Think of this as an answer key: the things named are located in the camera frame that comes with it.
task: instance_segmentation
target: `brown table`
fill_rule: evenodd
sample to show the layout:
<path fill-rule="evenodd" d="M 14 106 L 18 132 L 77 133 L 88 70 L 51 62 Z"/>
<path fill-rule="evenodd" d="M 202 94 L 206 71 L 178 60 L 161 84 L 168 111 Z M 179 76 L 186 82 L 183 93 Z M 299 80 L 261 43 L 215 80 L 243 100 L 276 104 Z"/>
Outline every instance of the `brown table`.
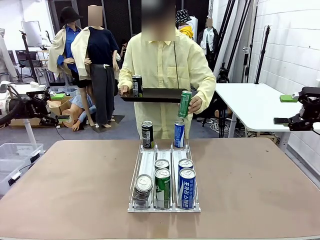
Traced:
<path fill-rule="evenodd" d="M 270 140 L 195 139 L 189 144 L 201 213 L 127 212 L 138 141 L 59 141 L 0 201 L 0 236 L 302 239 L 320 235 L 320 191 Z"/>

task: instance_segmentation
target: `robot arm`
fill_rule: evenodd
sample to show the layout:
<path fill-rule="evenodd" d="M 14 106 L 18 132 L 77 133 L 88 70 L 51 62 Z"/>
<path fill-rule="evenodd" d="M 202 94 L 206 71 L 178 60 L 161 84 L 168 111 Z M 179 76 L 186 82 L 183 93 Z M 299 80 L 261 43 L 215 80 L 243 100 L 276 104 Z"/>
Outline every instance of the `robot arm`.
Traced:
<path fill-rule="evenodd" d="M 314 123 L 320 122 L 320 87 L 302 88 L 298 101 L 302 103 L 299 114 L 291 118 L 274 118 L 273 122 L 288 126 L 290 131 L 313 131 Z"/>
<path fill-rule="evenodd" d="M 25 95 L 13 87 L 10 82 L 0 85 L 0 125 L 12 119 L 38 118 L 42 126 L 57 126 L 59 117 L 50 111 L 47 101 L 49 89 L 26 92 Z"/>

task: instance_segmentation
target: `checkered hat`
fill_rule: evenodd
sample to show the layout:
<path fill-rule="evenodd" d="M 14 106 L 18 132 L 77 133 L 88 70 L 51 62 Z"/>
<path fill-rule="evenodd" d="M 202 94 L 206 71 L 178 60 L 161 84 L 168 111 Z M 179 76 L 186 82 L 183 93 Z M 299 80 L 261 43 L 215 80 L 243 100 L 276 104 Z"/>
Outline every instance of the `checkered hat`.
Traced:
<path fill-rule="evenodd" d="M 191 18 L 189 17 L 189 13 L 188 10 L 179 10 L 176 13 L 176 17 L 175 17 L 175 23 L 176 24 L 181 24 L 181 23 L 186 23 L 188 21 L 190 21 Z"/>

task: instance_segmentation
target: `navy t-shirt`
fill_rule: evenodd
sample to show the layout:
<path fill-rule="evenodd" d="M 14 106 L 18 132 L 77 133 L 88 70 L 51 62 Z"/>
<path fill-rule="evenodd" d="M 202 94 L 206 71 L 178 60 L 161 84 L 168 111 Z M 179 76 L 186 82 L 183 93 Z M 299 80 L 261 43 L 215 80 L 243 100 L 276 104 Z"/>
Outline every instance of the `navy t-shirt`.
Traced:
<path fill-rule="evenodd" d="M 90 37 L 87 51 L 91 62 L 93 64 L 108 64 L 112 66 L 113 52 L 119 50 L 114 35 L 108 29 L 98 30 L 89 27 L 89 30 Z"/>

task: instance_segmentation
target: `hand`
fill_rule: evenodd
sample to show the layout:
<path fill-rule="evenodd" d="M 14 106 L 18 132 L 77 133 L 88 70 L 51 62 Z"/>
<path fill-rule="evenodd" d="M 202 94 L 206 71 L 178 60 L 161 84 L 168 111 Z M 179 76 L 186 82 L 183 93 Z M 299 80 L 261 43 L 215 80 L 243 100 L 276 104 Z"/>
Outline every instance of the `hand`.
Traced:
<path fill-rule="evenodd" d="M 113 70 L 116 72 L 120 72 L 117 61 L 112 61 L 112 63 L 113 63 Z"/>
<path fill-rule="evenodd" d="M 85 59 L 84 59 L 84 64 L 85 64 L 85 65 L 90 65 L 90 64 L 92 64 L 90 58 L 85 58 Z"/>
<path fill-rule="evenodd" d="M 63 62 L 65 64 L 75 64 L 76 63 L 76 61 L 72 57 L 66 58 Z"/>
<path fill-rule="evenodd" d="M 129 94 L 129 87 L 127 85 L 123 85 L 119 88 L 119 95 L 122 96 L 128 96 Z"/>
<path fill-rule="evenodd" d="M 198 96 L 195 96 L 190 101 L 190 106 L 188 108 L 188 114 L 193 114 L 198 111 L 202 106 L 202 99 Z"/>
<path fill-rule="evenodd" d="M 78 130 L 79 130 L 79 127 L 80 127 L 80 124 L 81 124 L 80 120 L 76 121 L 76 123 L 73 124 L 73 126 L 72 126 L 72 131 L 73 131 L 73 132 L 78 131 Z"/>

